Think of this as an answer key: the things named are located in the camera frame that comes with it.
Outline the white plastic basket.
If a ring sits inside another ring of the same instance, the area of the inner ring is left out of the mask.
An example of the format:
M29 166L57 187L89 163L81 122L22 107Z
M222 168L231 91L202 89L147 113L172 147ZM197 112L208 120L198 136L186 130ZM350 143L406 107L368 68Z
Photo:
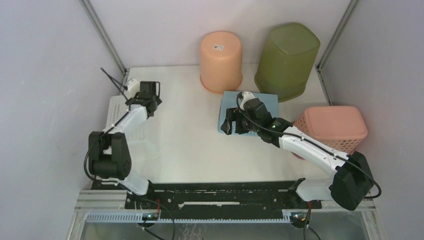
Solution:
M152 158L159 154L159 129L154 118L147 117L142 110L141 106L132 105L128 112L128 106L122 95L111 97L105 129L110 129L128 112L127 117L118 123L114 131L125 134L132 156Z

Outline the orange round bin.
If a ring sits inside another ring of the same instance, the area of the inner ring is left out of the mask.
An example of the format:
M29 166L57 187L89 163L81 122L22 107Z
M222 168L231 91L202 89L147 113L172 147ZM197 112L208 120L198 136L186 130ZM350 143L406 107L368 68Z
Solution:
M208 33L200 43L200 81L214 94L235 91L243 80L243 45L229 31Z

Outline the green mesh waste bin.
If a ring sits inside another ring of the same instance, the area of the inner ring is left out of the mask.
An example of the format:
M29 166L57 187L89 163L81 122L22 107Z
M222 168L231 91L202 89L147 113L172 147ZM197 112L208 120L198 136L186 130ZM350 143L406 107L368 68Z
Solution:
M277 95L280 103L302 95L321 42L305 25L288 22L266 36L254 82L261 93Z

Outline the pink plastic basket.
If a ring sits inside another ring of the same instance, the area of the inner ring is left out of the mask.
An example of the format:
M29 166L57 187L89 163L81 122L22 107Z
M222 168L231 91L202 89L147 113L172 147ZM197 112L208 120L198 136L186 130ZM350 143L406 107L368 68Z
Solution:
M309 107L293 125L313 139L348 154L368 134L363 117L354 106Z

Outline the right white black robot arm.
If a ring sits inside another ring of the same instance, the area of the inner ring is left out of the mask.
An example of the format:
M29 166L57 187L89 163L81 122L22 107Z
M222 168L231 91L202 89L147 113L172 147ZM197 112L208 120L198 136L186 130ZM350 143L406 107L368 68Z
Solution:
M342 208L354 211L363 200L371 198L368 193L378 184L362 153L349 154L313 139L286 119L273 117L256 97L237 100L236 105L225 109L220 126L224 134L253 132L263 142L292 152L326 173L324 179L300 179L295 191L289 194L293 207L302 208L311 201L333 200Z

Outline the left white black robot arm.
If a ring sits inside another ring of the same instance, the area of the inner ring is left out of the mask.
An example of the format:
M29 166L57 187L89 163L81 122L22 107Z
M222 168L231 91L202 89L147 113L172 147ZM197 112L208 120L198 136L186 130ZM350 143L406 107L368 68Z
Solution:
M125 112L115 123L103 131L93 131L88 137L88 150L83 169L91 180L122 186L137 195L137 202L149 209L157 196L149 190L151 181L132 170L132 159L127 136L153 117L162 103L161 84L158 81L141 81L139 90L126 98Z

